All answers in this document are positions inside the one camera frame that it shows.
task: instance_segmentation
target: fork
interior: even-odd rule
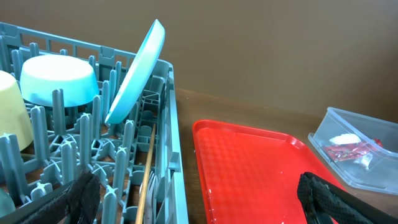
[[[157,181],[156,176],[151,171],[149,174],[148,189],[146,195],[147,197],[145,198],[144,224],[152,224],[152,214],[153,214],[152,199],[153,199],[154,189],[157,183],[156,181]],[[141,186],[139,187],[140,195],[141,195],[141,189],[142,189],[142,183]]]

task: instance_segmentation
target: yellow cup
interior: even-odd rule
[[[16,134],[19,150],[33,141],[32,123],[16,79],[0,71],[0,136]]]

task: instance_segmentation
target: red tray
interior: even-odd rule
[[[201,120],[193,139],[207,223],[307,223],[297,198],[306,171],[343,188],[288,134]]]

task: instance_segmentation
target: clear plastic container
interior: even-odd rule
[[[398,124],[328,108],[318,130],[308,138],[348,185],[398,195]]]

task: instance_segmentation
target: wall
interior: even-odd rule
[[[177,87],[398,121],[398,1],[15,0],[0,21],[136,52],[153,20]]]

